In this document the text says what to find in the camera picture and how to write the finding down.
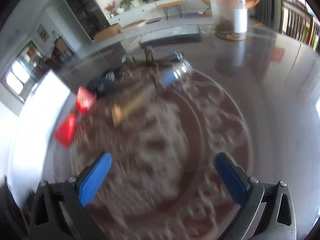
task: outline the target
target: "wooden railing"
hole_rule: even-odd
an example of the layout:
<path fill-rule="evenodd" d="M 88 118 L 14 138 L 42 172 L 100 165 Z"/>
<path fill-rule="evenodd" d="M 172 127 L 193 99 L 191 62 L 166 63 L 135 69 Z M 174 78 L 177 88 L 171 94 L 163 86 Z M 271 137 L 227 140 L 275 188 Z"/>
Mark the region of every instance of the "wooden railing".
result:
<path fill-rule="evenodd" d="M 320 51 L 320 23 L 316 18 L 298 5 L 281 0 L 282 15 L 280 33 L 284 33 L 300 42 Z"/>

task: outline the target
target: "potted plant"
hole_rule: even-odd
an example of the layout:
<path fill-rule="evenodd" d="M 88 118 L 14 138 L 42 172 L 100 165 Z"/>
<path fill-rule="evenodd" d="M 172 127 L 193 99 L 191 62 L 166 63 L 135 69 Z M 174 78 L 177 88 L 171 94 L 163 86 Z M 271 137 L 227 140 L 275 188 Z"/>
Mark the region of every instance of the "potted plant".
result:
<path fill-rule="evenodd" d="M 120 2 L 120 6 L 125 5 L 128 9 L 131 9 L 134 7 L 134 5 L 132 4 L 134 0 L 122 0 Z"/>

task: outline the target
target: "gray curtain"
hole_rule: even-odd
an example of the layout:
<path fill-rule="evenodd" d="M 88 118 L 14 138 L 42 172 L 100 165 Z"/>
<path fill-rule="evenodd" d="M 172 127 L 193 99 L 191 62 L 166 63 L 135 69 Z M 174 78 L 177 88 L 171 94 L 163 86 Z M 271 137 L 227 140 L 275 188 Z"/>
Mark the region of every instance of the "gray curtain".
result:
<path fill-rule="evenodd" d="M 280 0 L 261 0 L 257 4 L 257 19 L 277 32 L 280 28 L 280 17 Z"/>

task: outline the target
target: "small plant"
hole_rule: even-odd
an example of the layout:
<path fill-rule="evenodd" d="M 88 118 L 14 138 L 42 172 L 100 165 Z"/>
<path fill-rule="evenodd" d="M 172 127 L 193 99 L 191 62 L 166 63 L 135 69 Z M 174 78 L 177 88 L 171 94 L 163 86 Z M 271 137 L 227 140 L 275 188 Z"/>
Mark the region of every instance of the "small plant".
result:
<path fill-rule="evenodd" d="M 115 7 L 116 7 L 116 1 L 112 1 L 112 5 L 108 3 L 104 9 L 111 12 Z"/>
<path fill-rule="evenodd" d="M 131 4 L 132 4 L 132 2 L 133 2 L 134 0 L 122 0 L 121 2 L 120 2 L 120 6 L 122 6 L 122 5 L 125 5 L 125 6 L 130 6 Z"/>

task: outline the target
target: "window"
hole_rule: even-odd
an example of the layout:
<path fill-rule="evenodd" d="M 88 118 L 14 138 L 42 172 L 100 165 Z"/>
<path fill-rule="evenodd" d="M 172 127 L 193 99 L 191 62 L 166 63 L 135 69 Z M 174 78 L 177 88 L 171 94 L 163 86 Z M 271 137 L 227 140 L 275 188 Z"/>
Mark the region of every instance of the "window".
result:
<path fill-rule="evenodd" d="M 5 82 L 14 92 L 20 95 L 29 78 L 29 73 L 25 70 L 20 62 L 15 60 L 15 62 L 12 64 L 11 71 L 7 74 Z"/>
<path fill-rule="evenodd" d="M 14 92 L 21 101 L 25 101 L 37 82 L 35 68 L 39 67 L 44 55 L 31 41 L 17 55 L 2 82 Z"/>
<path fill-rule="evenodd" d="M 320 117 L 320 99 L 318 100 L 318 102 L 316 103 L 316 109 L 317 109 L 317 112 L 319 114 L 319 117 Z"/>

